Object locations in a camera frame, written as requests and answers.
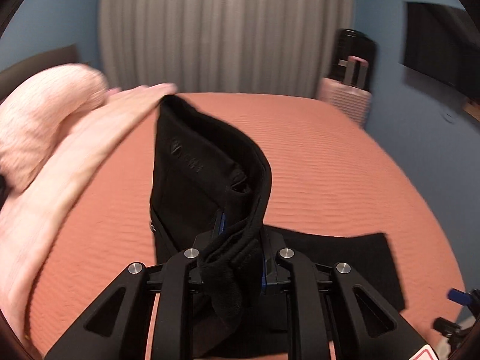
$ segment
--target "red and white label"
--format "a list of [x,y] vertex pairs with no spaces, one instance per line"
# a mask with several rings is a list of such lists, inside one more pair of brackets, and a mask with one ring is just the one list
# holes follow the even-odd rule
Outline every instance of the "red and white label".
[[425,345],[410,360],[438,360],[438,357],[430,345]]

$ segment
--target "silver screw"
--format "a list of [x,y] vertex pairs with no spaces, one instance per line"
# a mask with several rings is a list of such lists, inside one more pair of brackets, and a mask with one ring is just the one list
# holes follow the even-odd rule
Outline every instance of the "silver screw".
[[291,259],[295,255],[295,252],[292,249],[289,249],[288,247],[285,247],[285,249],[280,250],[280,252],[278,253],[284,259]]
[[188,259],[194,259],[198,256],[198,250],[191,247],[190,249],[187,249],[183,255]]
[[134,262],[133,264],[130,264],[128,267],[128,271],[133,275],[140,273],[142,269],[143,269],[142,264],[140,264],[139,262]]
[[351,266],[349,266],[346,262],[339,262],[337,264],[337,271],[341,274],[347,274],[352,270]]

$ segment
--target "gray curtain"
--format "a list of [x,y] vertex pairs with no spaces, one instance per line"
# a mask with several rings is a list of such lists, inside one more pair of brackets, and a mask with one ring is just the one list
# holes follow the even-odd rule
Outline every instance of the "gray curtain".
[[314,97],[353,0],[100,0],[112,86]]

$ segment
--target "television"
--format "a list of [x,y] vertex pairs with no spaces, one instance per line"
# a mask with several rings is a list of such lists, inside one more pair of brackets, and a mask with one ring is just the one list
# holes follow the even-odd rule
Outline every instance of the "television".
[[466,11],[406,3],[403,65],[480,99],[480,32]]

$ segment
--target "mattress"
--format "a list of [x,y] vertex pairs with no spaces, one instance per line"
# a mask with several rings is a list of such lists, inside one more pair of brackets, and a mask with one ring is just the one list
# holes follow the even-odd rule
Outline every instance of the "mattress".
[[[446,299],[450,288],[464,289],[458,264],[426,202],[373,139],[313,99],[183,96],[265,153],[273,176],[266,224],[339,237],[386,233],[406,300],[402,315],[431,345],[438,342],[433,320],[455,320],[460,311]],[[26,331],[42,354],[129,263],[155,263],[149,197],[156,118],[149,114],[102,164],[38,274]]]

